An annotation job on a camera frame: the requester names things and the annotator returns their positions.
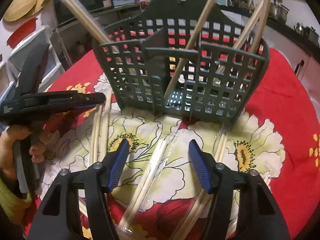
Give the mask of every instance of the hand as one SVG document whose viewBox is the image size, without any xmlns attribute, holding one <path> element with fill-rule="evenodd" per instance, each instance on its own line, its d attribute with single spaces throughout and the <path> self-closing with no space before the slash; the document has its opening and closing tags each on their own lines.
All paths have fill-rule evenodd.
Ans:
<svg viewBox="0 0 320 240">
<path fill-rule="evenodd" d="M 31 134 L 30 128 L 23 125 L 12 125 L 0 136 L 0 171 L 5 179 L 17 179 L 17 174 L 13 163 L 12 146 L 16 140 L 23 140 Z M 40 134 L 40 142 L 32 145 L 29 153 L 32 155 L 32 161 L 40 163 L 44 160 L 44 151 L 46 146 L 44 142 L 48 141 L 48 133 Z"/>
</svg>

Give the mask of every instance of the yellow flower center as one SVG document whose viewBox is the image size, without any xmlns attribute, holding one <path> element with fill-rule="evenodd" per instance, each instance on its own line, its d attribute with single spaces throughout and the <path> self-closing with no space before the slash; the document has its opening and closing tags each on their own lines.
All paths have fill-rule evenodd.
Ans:
<svg viewBox="0 0 320 240">
<path fill-rule="evenodd" d="M 254 154 L 251 150 L 251 145 L 249 145 L 246 141 L 237 141 L 234 143 L 236 151 L 236 159 L 239 163 L 239 170 L 248 172 L 249 170 L 256 167 L 256 165 L 253 164 L 254 161 Z"/>
<path fill-rule="evenodd" d="M 116 151 L 122 141 L 122 139 L 127 139 L 130 145 L 129 152 L 134 152 L 139 145 L 139 140 L 136 135 L 132 133 L 121 133 L 116 138 L 114 138 L 108 145 L 108 152 Z"/>
</svg>

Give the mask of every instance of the cabinet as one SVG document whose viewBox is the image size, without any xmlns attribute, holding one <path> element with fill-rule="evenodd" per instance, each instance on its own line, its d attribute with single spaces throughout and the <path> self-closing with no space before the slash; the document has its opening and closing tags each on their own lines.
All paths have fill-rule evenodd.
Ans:
<svg viewBox="0 0 320 240">
<path fill-rule="evenodd" d="M 302 60 L 305 65 L 308 64 L 310 56 L 295 43 L 273 29 L 270 36 L 269 47 L 278 50 L 289 62 L 293 71 Z"/>
<path fill-rule="evenodd" d="M 298 76 L 301 78 L 301 84 L 306 89 L 310 100 L 316 110 L 318 120 L 320 121 L 320 64 L 313 58 L 310 58 L 305 73 Z"/>
</svg>

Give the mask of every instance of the white flower print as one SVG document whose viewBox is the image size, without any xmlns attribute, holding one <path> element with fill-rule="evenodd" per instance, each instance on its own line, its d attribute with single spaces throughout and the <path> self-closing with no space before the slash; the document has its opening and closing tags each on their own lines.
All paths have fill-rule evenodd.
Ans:
<svg viewBox="0 0 320 240">
<path fill-rule="evenodd" d="M 111 89 L 111 85 L 105 73 L 99 77 L 98 83 L 94 85 L 93 88 L 95 92 L 101 92 L 107 95 L 109 89 Z"/>
</svg>

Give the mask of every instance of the kitchen counter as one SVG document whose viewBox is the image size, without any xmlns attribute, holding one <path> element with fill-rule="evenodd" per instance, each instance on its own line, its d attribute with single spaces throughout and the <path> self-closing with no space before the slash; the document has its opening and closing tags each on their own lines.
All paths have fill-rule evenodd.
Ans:
<svg viewBox="0 0 320 240">
<path fill-rule="evenodd" d="M 251 16 L 251 14 L 249 13 L 249 10 L 244 8 L 234 8 L 230 6 L 221 6 L 221 5 L 219 5 L 219 8 L 223 11 L 233 12 L 236 14 L 246 16 L 248 18 L 250 18 Z M 293 30 L 289 26 L 283 23 L 280 23 L 276 20 L 273 20 L 271 18 L 268 18 L 267 26 L 279 32 L 281 35 L 285 36 L 290 41 L 294 42 L 298 47 L 300 47 L 300 49 L 302 49 L 309 56 L 314 57 L 315 60 L 318 63 L 320 63 L 320 48 L 316 46 L 313 42 L 306 39 L 304 36 L 298 34 L 297 32 L 295 32 L 295 30 Z"/>
</svg>

